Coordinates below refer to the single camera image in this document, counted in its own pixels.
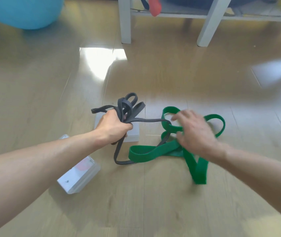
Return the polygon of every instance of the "wooden floor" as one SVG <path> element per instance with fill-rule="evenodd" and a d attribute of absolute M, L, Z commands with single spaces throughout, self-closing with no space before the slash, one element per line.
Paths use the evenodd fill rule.
<path fill-rule="evenodd" d="M 90 131 L 91 108 L 136 92 L 142 117 L 168 105 L 217 113 L 221 141 L 281 161 L 281 23 L 222 21 L 207 48 L 196 45 L 203 20 L 133 23 L 122 45 L 116 1 L 66 0 L 45 29 L 0 24 L 0 153 Z M 141 123 L 139 144 L 161 133 Z M 196 186 L 183 159 L 118 166 L 114 149 L 92 154 L 101 171 L 79 194 L 56 183 L 0 237 L 281 236 L 281 215 L 214 164 Z"/>

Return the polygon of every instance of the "red object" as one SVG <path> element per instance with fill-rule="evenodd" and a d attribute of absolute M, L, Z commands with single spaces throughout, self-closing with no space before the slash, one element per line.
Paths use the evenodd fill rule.
<path fill-rule="evenodd" d="M 152 16 L 158 16 L 161 13 L 161 3 L 159 0 L 148 0 L 149 11 Z"/>

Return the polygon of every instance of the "white box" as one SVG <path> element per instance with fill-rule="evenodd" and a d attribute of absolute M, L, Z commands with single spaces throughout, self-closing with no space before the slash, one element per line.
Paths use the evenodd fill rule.
<path fill-rule="evenodd" d="M 104 115 L 104 112 L 99 112 L 95 115 L 95 124 L 94 124 L 94 129 L 98 125 L 100 119 Z M 139 123 L 138 122 L 133 122 L 133 129 L 130 131 L 127 131 L 127 137 L 125 137 L 124 142 L 136 142 L 139 141 Z"/>
<path fill-rule="evenodd" d="M 60 139 L 68 137 L 68 135 L 63 135 Z M 87 156 L 57 181 L 67 194 L 78 193 L 100 169 L 101 167 L 90 156 Z"/>

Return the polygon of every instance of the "white wooden leg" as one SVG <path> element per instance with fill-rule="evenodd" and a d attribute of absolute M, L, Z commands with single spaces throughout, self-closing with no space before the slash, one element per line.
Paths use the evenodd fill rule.
<path fill-rule="evenodd" d="M 208 46 L 231 0 L 214 0 L 199 34 L 198 46 Z"/>
<path fill-rule="evenodd" d="M 122 43 L 130 44 L 131 38 L 131 0 L 119 0 L 119 23 Z"/>

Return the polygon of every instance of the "blue exercise ball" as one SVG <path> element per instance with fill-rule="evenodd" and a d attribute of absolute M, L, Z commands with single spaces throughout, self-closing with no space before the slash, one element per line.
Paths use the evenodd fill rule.
<path fill-rule="evenodd" d="M 0 0 L 0 22 L 21 29 L 39 29 L 57 20 L 64 0 Z"/>

